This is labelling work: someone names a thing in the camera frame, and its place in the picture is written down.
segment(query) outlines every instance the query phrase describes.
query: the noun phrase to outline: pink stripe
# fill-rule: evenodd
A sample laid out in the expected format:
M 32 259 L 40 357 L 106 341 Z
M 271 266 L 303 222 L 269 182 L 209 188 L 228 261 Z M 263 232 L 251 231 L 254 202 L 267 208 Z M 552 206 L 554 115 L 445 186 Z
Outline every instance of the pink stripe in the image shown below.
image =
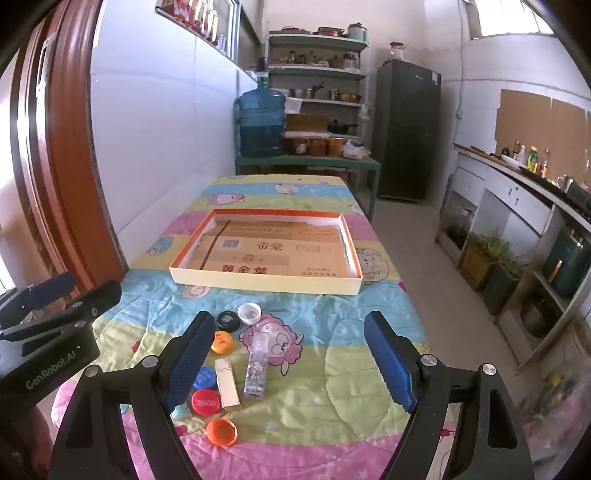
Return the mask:
M 67 382 L 58 392 L 52 411 L 56 425 L 61 422 L 74 386 L 73 381 Z M 152 480 L 154 476 L 142 448 L 132 411 L 125 413 L 123 419 L 138 476 L 141 480 Z M 455 425 L 446 422 L 444 428 L 452 432 Z M 241 442 L 239 438 L 237 444 L 227 449 L 211 444 L 201 433 L 187 434 L 181 437 L 181 441 L 203 480 L 310 480 L 330 479 L 333 476 L 336 479 L 376 479 L 386 467 L 400 437 L 400 434 L 395 434 L 323 446 L 272 445 Z M 447 451 L 452 439 L 442 437 L 441 442 L 441 448 Z
M 345 221 L 351 232 L 353 240 L 366 240 L 369 242 L 379 242 L 371 223 L 365 215 L 345 215 Z
M 192 235 L 209 212 L 193 210 L 185 212 L 172 222 L 164 231 L 164 235 Z

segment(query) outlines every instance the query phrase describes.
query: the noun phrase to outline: plant box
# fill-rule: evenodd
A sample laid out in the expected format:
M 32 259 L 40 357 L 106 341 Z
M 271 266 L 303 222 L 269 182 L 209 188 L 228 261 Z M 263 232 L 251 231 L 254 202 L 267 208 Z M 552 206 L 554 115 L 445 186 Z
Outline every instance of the plant box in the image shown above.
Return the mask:
M 473 242 L 468 240 L 460 273 L 470 284 L 472 290 L 481 291 L 484 288 L 493 266 L 494 263 L 480 253 Z
M 176 283 L 357 295 L 359 259 L 339 213 L 215 209 L 170 265 Z
M 500 264 L 494 266 L 481 294 L 484 305 L 491 315 L 501 312 L 518 283 L 519 278 L 513 277 L 506 268 Z

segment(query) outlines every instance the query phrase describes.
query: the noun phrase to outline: potted plant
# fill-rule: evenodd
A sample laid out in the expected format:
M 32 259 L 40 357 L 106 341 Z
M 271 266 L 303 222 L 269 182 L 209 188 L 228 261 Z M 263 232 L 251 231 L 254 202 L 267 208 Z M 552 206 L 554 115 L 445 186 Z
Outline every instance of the potted plant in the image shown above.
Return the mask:
M 510 251 L 497 261 L 482 292 L 482 300 L 491 315 L 500 313 L 522 274 L 522 268 L 513 260 Z
M 471 233 L 460 272 L 474 291 L 486 285 L 495 263 L 510 252 L 509 243 L 495 230 L 490 235 Z

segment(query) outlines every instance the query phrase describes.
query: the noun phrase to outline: tiled floor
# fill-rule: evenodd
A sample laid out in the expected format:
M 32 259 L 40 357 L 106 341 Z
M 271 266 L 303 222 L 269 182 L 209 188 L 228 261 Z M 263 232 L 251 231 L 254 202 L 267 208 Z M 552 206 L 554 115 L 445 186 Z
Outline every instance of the tiled floor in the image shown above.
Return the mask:
M 535 385 L 535 368 L 517 372 L 517 363 L 480 296 L 435 243 L 438 212 L 430 206 L 379 200 L 374 230 L 394 262 L 427 339 L 450 367 L 476 369 L 494 364 L 514 402 Z

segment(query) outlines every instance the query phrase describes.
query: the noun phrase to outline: water dispenser bottle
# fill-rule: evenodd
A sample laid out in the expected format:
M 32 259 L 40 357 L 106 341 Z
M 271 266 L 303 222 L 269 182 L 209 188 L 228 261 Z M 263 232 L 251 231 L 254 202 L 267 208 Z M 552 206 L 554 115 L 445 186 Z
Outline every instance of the water dispenser bottle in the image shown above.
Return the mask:
M 285 96 L 268 87 L 267 59 L 257 64 L 258 87 L 238 100 L 240 154 L 244 157 L 281 155 L 285 128 Z

